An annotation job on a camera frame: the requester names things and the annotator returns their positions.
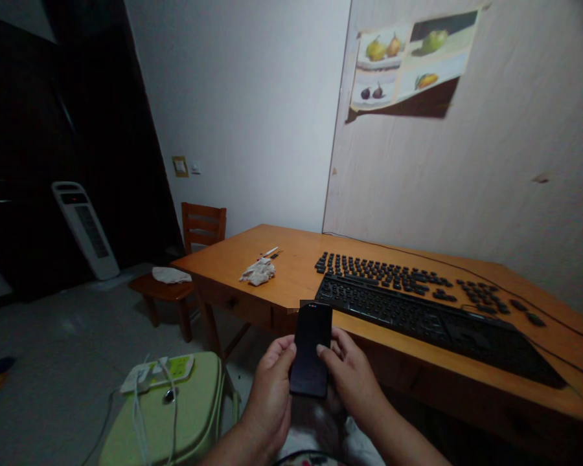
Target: black cable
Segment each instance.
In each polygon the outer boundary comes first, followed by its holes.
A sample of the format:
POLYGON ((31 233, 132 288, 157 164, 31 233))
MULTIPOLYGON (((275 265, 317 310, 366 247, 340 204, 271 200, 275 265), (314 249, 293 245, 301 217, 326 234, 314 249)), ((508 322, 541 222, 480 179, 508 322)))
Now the black cable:
POLYGON ((106 430, 106 426, 108 425, 108 419, 110 419, 110 412, 112 411, 113 395, 115 394, 115 392, 116 392, 116 390, 113 390, 108 395, 108 411, 106 412, 106 418, 104 419, 104 425, 102 425, 102 431, 99 433, 99 437, 95 441, 93 448, 91 449, 89 454, 86 456, 86 459, 80 464, 80 466, 84 466, 91 459, 94 451, 97 450, 99 443, 102 441, 102 437, 104 436, 104 431, 106 430))
MULTIPOLYGON (((477 308, 476 308, 474 305, 472 305, 472 304, 463 304, 462 306, 460 306, 460 309, 464 309, 465 307, 472 307, 473 309, 477 309, 477 308)), ((494 320, 500 320, 500 321, 504 322, 504 321, 503 321, 503 319, 499 318, 498 316, 493 316, 493 315, 490 315, 490 316, 488 316, 488 317, 490 317, 491 319, 494 319, 494 320)), ((546 349, 545 347, 543 347, 541 344, 539 344, 539 343, 536 343, 535 341, 533 341, 533 340, 532 340, 530 337, 528 337, 527 335, 525 335, 525 334, 524 334, 524 333, 522 333, 521 331, 519 331, 518 333, 520 333, 520 334, 521 334, 523 337, 525 337, 525 339, 527 339, 527 340, 528 340, 528 341, 529 341, 531 344, 533 344, 533 345, 537 346, 538 348, 540 348, 540 349, 542 349, 542 350, 546 351, 548 354, 550 354, 550 355, 552 355, 552 356, 555 356, 555 357, 556 357, 557 359, 559 359, 560 361, 563 361, 563 362, 565 362, 565 363, 566 363, 566 364, 568 364, 569 366, 571 366, 571 367, 573 367, 574 369, 578 370, 579 372, 583 373, 583 369, 581 369, 580 367, 578 367, 578 366, 574 365, 572 362, 565 360, 564 358, 562 358, 561 356, 558 356, 558 355, 556 355, 556 354, 555 354, 555 353, 553 353, 552 351, 549 351, 548 349, 546 349)))
POLYGON ((548 349, 546 349, 545 347, 543 347, 541 344, 536 343, 535 341, 533 341, 531 338, 529 338, 527 335, 525 335, 524 333, 521 333, 521 335, 523 335, 523 337, 525 337, 527 340, 529 340, 529 342, 531 344, 534 344, 535 346, 537 346, 538 348, 540 348, 541 350, 546 351, 548 354, 555 356, 557 359, 559 359, 560 361, 565 362, 566 364, 568 364, 568 366, 573 367, 574 369, 578 370, 580 373, 583 373, 583 369, 581 369, 580 367, 574 365, 572 362, 565 360, 564 358, 562 358, 561 356, 556 355, 555 353, 553 353, 552 351, 549 351, 548 349))
POLYGON ((418 257, 421 257, 421 258, 424 258, 424 259, 429 259, 429 260, 431 260, 431 261, 434 261, 434 262, 439 262, 439 263, 442 263, 442 264, 445 264, 445 265, 449 265, 450 267, 455 267, 456 269, 460 269, 460 270, 462 270, 462 271, 464 271, 464 272, 468 272, 468 273, 470 273, 470 274, 473 274, 473 275, 475 275, 476 277, 479 277, 479 278, 481 278, 482 280, 486 280, 486 281, 487 281, 488 283, 490 283, 491 285, 494 285, 494 286, 496 286, 497 288, 499 288, 499 289, 501 289, 501 290, 505 291, 506 293, 509 293, 509 294, 511 294, 512 296, 515 296, 516 298, 520 299, 521 301, 524 301, 524 302, 526 302, 526 303, 527 303, 527 304, 529 304, 531 307, 533 307, 533 308, 535 308, 536 310, 538 310, 539 312, 543 313, 545 316, 552 318, 552 319, 553 319, 555 322, 558 322, 559 324, 563 325, 563 326, 564 326, 564 327, 566 327, 567 329, 570 329, 571 331, 573 331, 573 332, 574 332, 574 333, 576 333, 577 335, 580 335, 581 337, 583 337, 583 332, 580 332, 579 330, 577 330, 577 329, 575 329, 575 328, 573 328, 573 327, 569 326, 569 325, 568 325, 568 324, 566 324, 565 322, 562 322, 562 321, 561 321, 561 320, 559 320, 558 318, 556 318, 556 317, 554 317, 554 316, 550 315, 550 314, 549 314, 547 311, 545 311, 545 310, 541 309, 540 307, 538 307, 537 305, 533 304, 533 303, 532 303, 531 301, 529 301, 528 299, 526 299, 526 298, 524 298, 524 297, 520 296, 519 294, 516 294, 516 293, 514 293, 513 291, 510 291, 510 290, 508 290, 507 288, 504 288, 504 287, 500 286, 498 283, 495 283, 495 282, 493 282, 492 280, 489 280, 488 278, 484 277, 483 275, 480 275, 480 274, 478 274, 478 273, 475 273, 474 271, 471 271, 471 270, 469 270, 469 269, 466 269, 466 268, 464 268, 464 267, 460 267, 459 265, 454 265, 454 264, 452 264, 452 263, 445 262, 445 261, 442 261, 442 260, 440 260, 440 259, 435 259, 435 258, 427 257, 427 256, 424 256, 423 254, 417 254, 416 252, 410 252, 410 251, 406 251, 406 250, 404 250, 404 249, 398 249, 398 248, 396 248, 396 247, 385 246, 385 245, 381 245, 381 244, 379 244, 379 243, 372 243, 371 241, 363 241, 362 239, 356 239, 356 238, 352 238, 351 236, 346 236, 346 235, 342 235, 342 234, 339 234, 339 233, 333 233, 333 232, 323 232, 323 234, 327 234, 327 235, 331 235, 331 236, 341 236, 341 237, 343 237, 343 238, 348 238, 348 239, 353 239, 353 240, 355 240, 355 241, 360 241, 361 243, 366 243, 366 244, 371 244, 371 245, 374 245, 374 246, 380 246, 380 247, 383 247, 383 248, 386 248, 386 249, 392 249, 392 250, 396 250, 396 251, 398 251, 398 252, 403 252, 404 254, 410 254, 410 255, 412 255, 412 256, 418 256, 418 257))

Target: power strip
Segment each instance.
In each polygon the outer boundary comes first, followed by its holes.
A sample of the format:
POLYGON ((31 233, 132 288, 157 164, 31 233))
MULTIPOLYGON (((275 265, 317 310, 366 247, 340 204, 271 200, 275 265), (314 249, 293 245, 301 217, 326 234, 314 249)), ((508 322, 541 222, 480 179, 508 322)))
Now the power strip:
MULTIPOLYGON (((177 383, 189 377, 190 372, 192 371, 192 365, 194 364, 194 356, 183 355, 174 358, 168 358, 165 356, 160 358, 160 361, 168 369, 168 372, 173 379, 173 383, 177 383)), ((134 383, 136 378, 138 378, 138 381, 136 382, 138 393, 144 393, 151 388, 170 384, 165 377, 164 371, 159 362, 155 361, 146 364, 138 364, 131 369, 123 382, 120 389, 122 395, 130 395, 134 393, 134 383)))

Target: light switch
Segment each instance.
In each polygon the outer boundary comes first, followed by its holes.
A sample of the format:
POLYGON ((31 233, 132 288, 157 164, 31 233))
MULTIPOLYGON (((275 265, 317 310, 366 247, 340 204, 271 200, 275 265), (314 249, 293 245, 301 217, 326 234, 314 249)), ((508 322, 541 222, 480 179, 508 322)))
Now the light switch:
POLYGON ((175 168, 175 176, 184 178, 190 177, 185 157, 173 157, 173 167, 175 168))
POLYGON ((199 164, 199 161, 190 161, 190 172, 193 175, 201 174, 201 165, 199 164))

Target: person's left hand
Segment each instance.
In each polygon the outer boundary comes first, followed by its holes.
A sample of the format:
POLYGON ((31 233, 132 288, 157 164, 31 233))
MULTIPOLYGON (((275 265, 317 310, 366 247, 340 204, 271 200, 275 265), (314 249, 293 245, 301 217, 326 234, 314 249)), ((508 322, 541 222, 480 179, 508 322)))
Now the person's left hand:
POLYGON ((274 340, 261 358, 240 423, 274 455, 290 430, 292 397, 289 371, 296 357, 293 335, 274 340))

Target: white cloth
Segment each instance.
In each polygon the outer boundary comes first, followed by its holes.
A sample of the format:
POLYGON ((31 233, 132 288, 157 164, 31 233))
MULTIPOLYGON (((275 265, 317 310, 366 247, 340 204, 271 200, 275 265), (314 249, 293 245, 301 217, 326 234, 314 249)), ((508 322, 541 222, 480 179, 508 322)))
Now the white cloth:
POLYGON ((181 283, 192 281, 190 274, 171 267, 154 267, 151 269, 151 273, 158 282, 181 283))
POLYGON ((270 259, 261 258, 246 269, 246 272, 240 277, 240 281, 248 281, 255 286, 259 286, 274 277, 276 272, 277 270, 274 268, 274 264, 270 259))
POLYGON ((302 450, 316 450, 330 456, 342 456, 350 466, 384 466, 376 447, 348 416, 341 429, 334 415, 343 408, 328 387, 324 401, 294 396, 291 399, 291 425, 277 460, 302 450))

